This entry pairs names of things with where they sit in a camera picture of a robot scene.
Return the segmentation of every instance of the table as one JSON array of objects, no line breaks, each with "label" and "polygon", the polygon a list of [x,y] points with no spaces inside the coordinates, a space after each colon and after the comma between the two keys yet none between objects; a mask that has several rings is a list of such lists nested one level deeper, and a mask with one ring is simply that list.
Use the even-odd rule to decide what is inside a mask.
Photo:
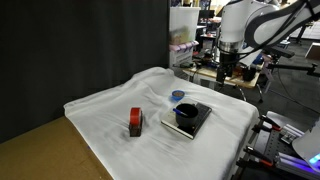
[{"label": "table", "polygon": [[66,117],[0,144],[1,179],[112,179]]},{"label": "table", "polygon": [[[183,72],[186,73],[189,76],[189,78],[194,76],[193,82],[196,84],[201,84],[202,79],[208,80],[210,82],[209,88],[214,89],[214,82],[216,81],[216,77],[217,77],[216,69],[213,69],[213,68],[197,69],[197,68],[193,67],[193,68],[183,69]],[[262,98],[261,88],[257,84],[259,75],[260,75],[260,72],[256,72],[254,78],[251,81],[244,81],[244,80],[242,80],[242,76],[233,75],[231,78],[226,77],[225,83],[229,84],[229,85],[235,85],[236,87],[238,87],[241,94],[242,94],[244,101],[246,101],[246,98],[245,98],[245,95],[244,95],[241,87],[250,89],[250,88],[254,88],[257,86],[259,89],[259,93],[260,93],[260,98],[261,98],[260,100],[262,101],[263,98]]]},{"label": "table", "polygon": [[[186,93],[185,98],[212,108],[194,140],[160,122],[177,103],[170,98],[177,89]],[[238,152],[247,142],[247,130],[259,116],[249,103],[179,79],[172,70],[159,67],[64,107],[65,115],[114,179],[230,179]],[[145,116],[139,138],[129,137],[132,107],[141,107]]]},{"label": "table", "polygon": [[197,26],[197,29],[203,29],[203,28],[206,28],[207,26]]},{"label": "table", "polygon": [[200,37],[202,38],[207,38],[207,39],[210,39],[210,40],[215,40],[216,39],[216,34],[202,34]]}]

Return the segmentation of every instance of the cable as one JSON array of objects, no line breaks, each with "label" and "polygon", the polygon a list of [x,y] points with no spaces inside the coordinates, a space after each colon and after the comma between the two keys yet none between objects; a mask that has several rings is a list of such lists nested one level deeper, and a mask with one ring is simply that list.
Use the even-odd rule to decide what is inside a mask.
[{"label": "cable", "polygon": [[192,75],[192,77],[191,77],[191,82],[193,82],[193,78],[194,78],[194,75],[199,71],[199,69],[201,69],[201,68],[198,68],[194,73],[193,73],[193,75]]},{"label": "cable", "polygon": [[286,96],[284,96],[284,95],[282,95],[282,94],[280,94],[280,93],[277,93],[277,92],[275,92],[275,91],[272,91],[272,90],[271,90],[271,92],[276,93],[276,94],[278,94],[278,95],[280,95],[280,96],[282,96],[282,97],[285,97],[285,98],[291,100],[292,102],[294,102],[294,103],[296,103],[296,104],[299,104],[300,106],[305,107],[305,108],[309,109],[310,111],[312,111],[312,112],[314,112],[314,113],[316,113],[316,114],[320,114],[319,111],[317,111],[317,110],[315,110],[315,109],[312,109],[312,108],[310,108],[310,107],[308,107],[308,106],[300,103],[299,101],[295,100],[295,99],[290,95],[290,93],[288,92],[287,88],[286,88],[285,85],[283,84],[282,79],[280,78],[280,69],[278,69],[278,77],[279,77],[279,80],[280,80],[280,83],[281,83],[283,89],[285,90],[285,92],[287,93],[287,95],[289,96],[289,98],[286,97]]},{"label": "cable", "polygon": [[221,86],[217,91],[220,92],[224,86]]}]

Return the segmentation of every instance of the black cup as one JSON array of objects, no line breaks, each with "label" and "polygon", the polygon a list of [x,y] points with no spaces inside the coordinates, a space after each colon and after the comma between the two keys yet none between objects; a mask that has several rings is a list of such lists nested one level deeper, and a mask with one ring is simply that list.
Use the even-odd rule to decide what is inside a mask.
[{"label": "black cup", "polygon": [[192,127],[195,125],[198,117],[198,109],[193,104],[179,104],[176,109],[188,116],[176,114],[176,121],[182,127]]}]

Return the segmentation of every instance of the floor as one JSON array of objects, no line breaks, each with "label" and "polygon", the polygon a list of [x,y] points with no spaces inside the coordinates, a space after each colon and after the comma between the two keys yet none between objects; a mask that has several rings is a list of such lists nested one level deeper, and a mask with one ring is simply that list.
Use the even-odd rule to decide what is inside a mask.
[{"label": "floor", "polygon": [[[320,65],[320,60],[305,59],[312,42],[314,41],[302,40],[301,44],[297,44],[294,39],[291,40],[288,50],[293,51],[295,55],[290,59],[281,57],[279,64],[306,67],[310,67],[312,63]],[[273,77],[274,82],[271,83],[269,91],[263,94],[262,103],[259,103],[258,88],[243,89],[247,102],[256,106],[260,114],[273,111],[293,120],[305,122],[310,126],[314,121],[320,119],[319,77],[306,75],[305,71],[287,69],[275,69]],[[224,87],[220,92],[242,99],[240,92],[232,87]]]}]

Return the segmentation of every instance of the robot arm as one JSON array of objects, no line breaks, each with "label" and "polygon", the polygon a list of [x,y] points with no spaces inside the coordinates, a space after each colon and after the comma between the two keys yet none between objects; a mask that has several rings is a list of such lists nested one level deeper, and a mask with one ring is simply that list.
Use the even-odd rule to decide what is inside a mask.
[{"label": "robot arm", "polygon": [[[319,0],[298,0],[281,10],[254,0],[231,0],[222,14],[217,81],[223,84],[236,63],[249,53],[274,46],[319,15]],[[244,42],[251,52],[243,49]]]}]

